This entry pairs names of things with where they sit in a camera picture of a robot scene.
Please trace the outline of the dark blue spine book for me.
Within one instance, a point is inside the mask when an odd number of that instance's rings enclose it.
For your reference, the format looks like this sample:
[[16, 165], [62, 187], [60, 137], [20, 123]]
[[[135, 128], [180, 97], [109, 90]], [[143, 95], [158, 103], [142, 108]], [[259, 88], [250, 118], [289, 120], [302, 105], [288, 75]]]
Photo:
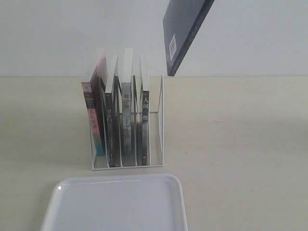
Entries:
[[175, 76], [213, 0], [171, 0], [163, 18], [167, 75]]

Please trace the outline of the dark grey spine book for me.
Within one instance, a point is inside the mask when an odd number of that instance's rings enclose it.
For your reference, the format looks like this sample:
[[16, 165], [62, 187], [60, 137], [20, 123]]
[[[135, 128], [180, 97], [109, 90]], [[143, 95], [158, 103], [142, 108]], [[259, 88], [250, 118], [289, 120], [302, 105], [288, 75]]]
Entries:
[[149, 76], [144, 54], [140, 54], [139, 149], [141, 165], [147, 165], [149, 134]]

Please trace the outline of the black spine book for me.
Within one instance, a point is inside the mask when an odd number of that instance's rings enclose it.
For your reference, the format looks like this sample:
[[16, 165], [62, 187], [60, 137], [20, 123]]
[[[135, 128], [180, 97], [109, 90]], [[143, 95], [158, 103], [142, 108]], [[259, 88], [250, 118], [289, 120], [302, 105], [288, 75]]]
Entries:
[[108, 166], [115, 167], [118, 154], [118, 55], [112, 56], [104, 90], [105, 138]]

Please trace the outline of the pink teal cover book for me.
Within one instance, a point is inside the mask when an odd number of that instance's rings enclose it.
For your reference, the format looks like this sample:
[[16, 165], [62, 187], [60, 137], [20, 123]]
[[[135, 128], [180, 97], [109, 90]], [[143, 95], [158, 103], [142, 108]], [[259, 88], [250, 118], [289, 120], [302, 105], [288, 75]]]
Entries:
[[90, 122], [93, 142], [98, 156], [105, 155], [103, 110], [100, 86], [100, 67], [105, 61], [105, 50], [99, 47], [81, 81]]

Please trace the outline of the grey white spine book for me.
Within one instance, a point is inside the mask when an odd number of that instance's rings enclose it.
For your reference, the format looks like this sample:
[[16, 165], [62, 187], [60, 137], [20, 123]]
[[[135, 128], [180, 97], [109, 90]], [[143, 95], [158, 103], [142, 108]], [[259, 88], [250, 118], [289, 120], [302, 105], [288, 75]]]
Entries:
[[121, 77], [122, 92], [122, 126], [123, 126], [123, 154], [131, 154], [131, 78], [133, 68], [133, 49], [126, 48]]

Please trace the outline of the white plastic tray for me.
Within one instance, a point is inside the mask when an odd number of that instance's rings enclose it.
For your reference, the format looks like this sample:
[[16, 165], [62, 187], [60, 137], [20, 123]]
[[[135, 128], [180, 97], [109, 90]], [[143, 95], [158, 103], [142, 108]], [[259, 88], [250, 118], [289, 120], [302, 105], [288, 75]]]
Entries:
[[185, 231], [180, 181], [171, 174], [67, 178], [55, 186], [43, 231]]

